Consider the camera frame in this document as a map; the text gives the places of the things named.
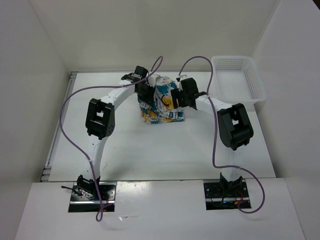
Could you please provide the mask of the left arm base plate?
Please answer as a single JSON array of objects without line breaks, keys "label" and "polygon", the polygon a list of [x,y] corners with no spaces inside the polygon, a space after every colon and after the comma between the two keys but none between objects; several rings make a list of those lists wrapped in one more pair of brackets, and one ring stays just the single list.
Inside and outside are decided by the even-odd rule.
[{"label": "left arm base plate", "polygon": [[[116,182],[101,182],[99,185],[102,199],[103,211],[115,211]],[[74,182],[71,190],[68,212],[69,213],[89,213],[97,212],[100,209],[98,196],[87,194],[80,190]]]}]

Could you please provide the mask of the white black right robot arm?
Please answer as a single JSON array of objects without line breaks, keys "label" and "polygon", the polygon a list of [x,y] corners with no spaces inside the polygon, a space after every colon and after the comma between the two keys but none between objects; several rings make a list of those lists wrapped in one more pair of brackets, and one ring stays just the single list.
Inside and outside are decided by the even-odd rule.
[{"label": "white black right robot arm", "polygon": [[214,144],[218,139],[228,152],[228,158],[220,169],[219,191],[222,198],[230,198],[241,188],[243,177],[240,167],[243,152],[254,135],[247,110],[242,103],[230,104],[200,92],[196,81],[178,77],[178,89],[171,91],[174,108],[190,107],[214,117]]}]

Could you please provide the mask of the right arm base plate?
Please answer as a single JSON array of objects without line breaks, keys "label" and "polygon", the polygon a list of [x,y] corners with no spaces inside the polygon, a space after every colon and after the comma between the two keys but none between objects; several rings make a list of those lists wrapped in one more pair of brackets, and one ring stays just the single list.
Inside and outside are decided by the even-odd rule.
[{"label": "right arm base plate", "polygon": [[251,209],[247,183],[243,180],[241,186],[230,193],[223,193],[218,180],[203,182],[205,207],[207,211]]}]

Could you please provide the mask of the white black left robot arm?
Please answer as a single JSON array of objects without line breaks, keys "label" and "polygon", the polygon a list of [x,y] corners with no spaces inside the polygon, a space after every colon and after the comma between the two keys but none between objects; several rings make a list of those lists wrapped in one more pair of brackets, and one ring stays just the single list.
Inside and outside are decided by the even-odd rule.
[{"label": "white black left robot arm", "polygon": [[148,99],[154,92],[147,80],[136,84],[148,75],[148,70],[137,66],[133,73],[121,78],[120,87],[111,90],[102,98],[89,101],[85,127],[88,133],[88,164],[77,179],[77,188],[89,200],[100,194],[100,165],[107,139],[115,130],[115,111],[130,96],[137,93]]}]

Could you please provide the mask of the printed yellow teal white shorts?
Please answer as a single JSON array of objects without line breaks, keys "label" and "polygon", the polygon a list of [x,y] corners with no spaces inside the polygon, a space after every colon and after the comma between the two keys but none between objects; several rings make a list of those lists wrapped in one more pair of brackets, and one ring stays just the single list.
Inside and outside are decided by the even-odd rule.
[{"label": "printed yellow teal white shorts", "polygon": [[184,111],[180,108],[174,109],[171,90],[178,89],[175,81],[168,76],[161,76],[157,81],[154,92],[154,102],[148,105],[139,100],[141,118],[146,124],[164,124],[183,122]]}]

